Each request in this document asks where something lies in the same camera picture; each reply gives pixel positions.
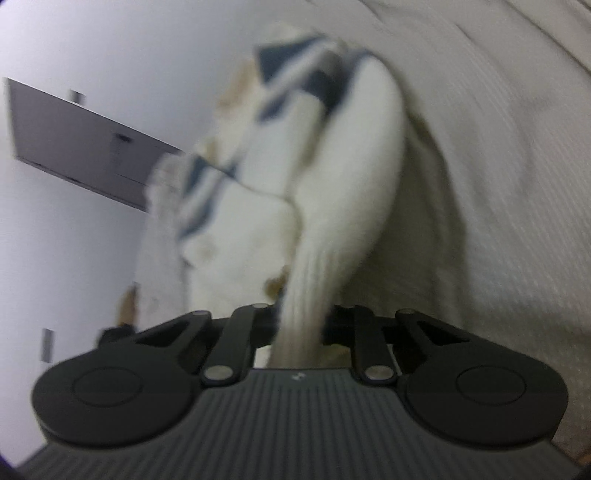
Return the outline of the grey door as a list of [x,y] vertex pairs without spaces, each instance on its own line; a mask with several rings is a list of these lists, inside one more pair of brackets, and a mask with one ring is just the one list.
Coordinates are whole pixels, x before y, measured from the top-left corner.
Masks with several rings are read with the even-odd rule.
[[144,210],[158,160],[180,150],[79,104],[6,81],[15,155],[82,188]]

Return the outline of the grey wall switch by door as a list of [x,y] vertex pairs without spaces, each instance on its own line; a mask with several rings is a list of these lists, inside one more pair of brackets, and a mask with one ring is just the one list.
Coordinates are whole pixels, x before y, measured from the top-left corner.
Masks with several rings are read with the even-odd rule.
[[84,100],[85,100],[85,96],[75,90],[70,90],[69,91],[69,100],[77,105],[83,105],[84,104]]

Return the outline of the grey wall panel left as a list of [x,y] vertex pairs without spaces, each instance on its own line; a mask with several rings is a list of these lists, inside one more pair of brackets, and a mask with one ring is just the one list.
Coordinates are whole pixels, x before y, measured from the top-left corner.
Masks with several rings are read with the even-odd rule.
[[55,332],[53,330],[47,328],[42,329],[40,359],[45,364],[51,364],[53,362],[54,336]]

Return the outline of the black clothing pile left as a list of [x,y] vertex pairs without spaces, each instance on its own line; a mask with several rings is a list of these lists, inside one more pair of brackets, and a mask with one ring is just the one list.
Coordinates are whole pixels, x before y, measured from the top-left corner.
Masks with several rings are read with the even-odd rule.
[[132,324],[119,324],[115,327],[107,328],[101,331],[96,347],[100,348],[115,341],[119,341],[136,334],[136,328]]

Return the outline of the brown pillow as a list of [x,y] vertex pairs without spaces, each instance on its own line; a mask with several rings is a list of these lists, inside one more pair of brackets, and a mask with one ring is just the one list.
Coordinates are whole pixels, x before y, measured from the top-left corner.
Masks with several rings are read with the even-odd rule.
[[133,284],[122,295],[116,318],[117,326],[135,325],[137,291],[137,285]]

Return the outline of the cream blue striped sweater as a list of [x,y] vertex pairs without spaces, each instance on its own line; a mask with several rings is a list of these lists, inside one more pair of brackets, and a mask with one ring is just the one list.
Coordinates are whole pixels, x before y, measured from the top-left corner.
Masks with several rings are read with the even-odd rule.
[[385,29],[363,41],[276,24],[191,162],[178,244],[187,303],[274,303],[267,368],[322,364],[336,304],[466,322],[460,223],[441,135],[458,45]]

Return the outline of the grey bed sheet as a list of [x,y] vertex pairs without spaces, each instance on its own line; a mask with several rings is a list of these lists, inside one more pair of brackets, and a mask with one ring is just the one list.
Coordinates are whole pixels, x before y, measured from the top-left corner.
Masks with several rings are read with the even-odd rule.
[[[458,45],[441,135],[460,215],[456,266],[471,333],[538,358],[568,385],[557,444],[590,447],[590,5],[585,1],[365,1],[312,9],[324,35],[442,32]],[[161,159],[145,190],[137,319],[191,310],[178,244],[181,197],[202,138]]]

